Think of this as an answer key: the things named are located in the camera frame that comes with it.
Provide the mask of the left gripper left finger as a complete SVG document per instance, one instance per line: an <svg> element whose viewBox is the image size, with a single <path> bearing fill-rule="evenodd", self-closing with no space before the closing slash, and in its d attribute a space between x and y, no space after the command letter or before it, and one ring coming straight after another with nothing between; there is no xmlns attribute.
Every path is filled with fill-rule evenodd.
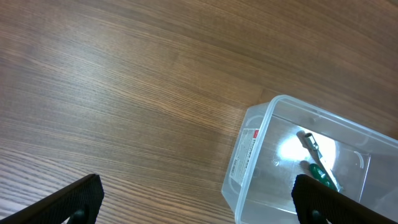
<svg viewBox="0 0 398 224"><path fill-rule="evenodd" d="M25 209L1 220L1 224L94 224L104 199L98 174L89 174Z"/></svg>

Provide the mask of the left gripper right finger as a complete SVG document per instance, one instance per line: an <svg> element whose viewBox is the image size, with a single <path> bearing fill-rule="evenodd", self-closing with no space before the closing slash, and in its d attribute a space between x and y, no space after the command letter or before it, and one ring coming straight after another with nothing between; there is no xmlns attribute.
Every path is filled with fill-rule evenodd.
<svg viewBox="0 0 398 224"><path fill-rule="evenodd" d="M305 174L296 176L291 196L301 224L395 223Z"/></svg>

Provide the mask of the green handled screwdriver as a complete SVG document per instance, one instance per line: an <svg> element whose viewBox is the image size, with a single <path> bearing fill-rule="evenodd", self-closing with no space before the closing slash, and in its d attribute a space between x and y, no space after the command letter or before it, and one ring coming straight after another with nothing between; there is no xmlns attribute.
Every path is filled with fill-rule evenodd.
<svg viewBox="0 0 398 224"><path fill-rule="evenodd" d="M327 173L317 164L313 163L309 165L309 171L312 177L318 180L323 185L328 188L337 191L336 186L332 182L332 180L328 177Z"/></svg>

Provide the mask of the silver combination wrench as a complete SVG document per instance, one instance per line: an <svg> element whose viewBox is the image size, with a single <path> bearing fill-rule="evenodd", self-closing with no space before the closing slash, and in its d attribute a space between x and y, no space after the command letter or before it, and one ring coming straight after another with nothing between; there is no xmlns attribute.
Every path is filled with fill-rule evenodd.
<svg viewBox="0 0 398 224"><path fill-rule="evenodd" d="M334 176L333 171L332 171L332 167L326 161L325 156L321 153L320 146L316 142L313 134L312 133L305 133L304 134L304 139L305 139L307 145L309 146L309 148L317 153L318 160L319 160L320 164L322 165L326 175L328 176L328 178L333 183L334 188L338 192L341 192L343 190L343 187L340 185L340 183L337 181L336 177Z"/></svg>

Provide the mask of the clear plastic container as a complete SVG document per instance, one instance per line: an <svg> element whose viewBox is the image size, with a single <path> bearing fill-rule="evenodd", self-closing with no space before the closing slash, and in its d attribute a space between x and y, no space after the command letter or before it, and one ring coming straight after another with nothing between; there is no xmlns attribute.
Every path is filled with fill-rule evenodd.
<svg viewBox="0 0 398 224"><path fill-rule="evenodd" d="M296 176L317 162L318 144L342 193L397 220L397 141L287 95L250 107L221 192L236 223L297 223Z"/></svg>

